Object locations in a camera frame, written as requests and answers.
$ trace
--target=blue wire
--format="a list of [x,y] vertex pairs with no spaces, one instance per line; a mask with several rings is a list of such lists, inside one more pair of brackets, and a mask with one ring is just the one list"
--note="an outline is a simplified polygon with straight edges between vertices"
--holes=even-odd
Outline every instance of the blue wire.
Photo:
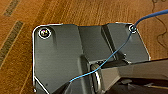
[[138,23],[139,23],[140,21],[142,21],[142,20],[144,20],[144,19],[147,19],[147,18],[155,17],[155,16],[158,16],[158,15],[167,14],[167,13],[168,13],[168,9],[167,9],[167,10],[163,10],[163,11],[159,11],[159,12],[155,12],[155,13],[152,13],[152,14],[149,14],[149,15],[144,16],[144,17],[142,17],[141,19],[139,19],[139,20],[133,25],[133,29],[131,30],[131,32],[130,32],[128,38],[127,38],[127,40],[126,40],[114,53],[112,53],[112,54],[110,55],[110,57],[107,58],[97,69],[95,69],[95,70],[93,70],[93,71],[91,71],[91,72],[89,72],[89,73],[86,73],[86,74],[77,76],[77,77],[71,79],[69,82],[72,82],[72,81],[74,81],[74,80],[76,80],[76,79],[79,79],[79,78],[81,78],[81,77],[90,75],[90,74],[92,74],[92,73],[95,73],[97,70],[99,70],[114,54],[116,54],[121,48],[123,48],[123,47],[126,45],[126,43],[129,41],[129,38],[131,37],[132,32],[133,32],[134,30],[136,30],[136,26],[138,25]]

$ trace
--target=mounting hole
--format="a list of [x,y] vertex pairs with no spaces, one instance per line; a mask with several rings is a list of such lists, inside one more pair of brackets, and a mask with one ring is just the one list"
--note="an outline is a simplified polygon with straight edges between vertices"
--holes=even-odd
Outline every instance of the mounting hole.
[[131,30],[133,30],[133,25],[129,26],[129,31],[131,32]]
[[42,38],[42,39],[47,39],[49,38],[51,35],[51,31],[48,29],[48,28],[41,28],[39,30],[39,36]]
[[46,83],[45,86],[48,86],[48,83]]

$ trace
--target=floor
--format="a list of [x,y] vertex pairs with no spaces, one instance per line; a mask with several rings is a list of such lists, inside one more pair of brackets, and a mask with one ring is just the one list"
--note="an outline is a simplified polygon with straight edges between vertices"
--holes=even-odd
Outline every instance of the floor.
[[[32,31],[41,24],[135,23],[167,0],[0,0],[0,94],[34,94]],[[168,14],[138,25],[152,60],[168,58]]]

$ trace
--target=screw head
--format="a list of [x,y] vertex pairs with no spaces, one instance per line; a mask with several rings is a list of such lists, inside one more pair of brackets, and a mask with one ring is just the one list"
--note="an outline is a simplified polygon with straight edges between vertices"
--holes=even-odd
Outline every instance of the screw head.
[[129,31],[131,32],[133,30],[133,34],[136,33],[137,29],[133,27],[133,25],[129,26]]
[[42,39],[47,39],[50,37],[50,35],[51,35],[51,31],[48,28],[42,28],[39,30],[39,36]]

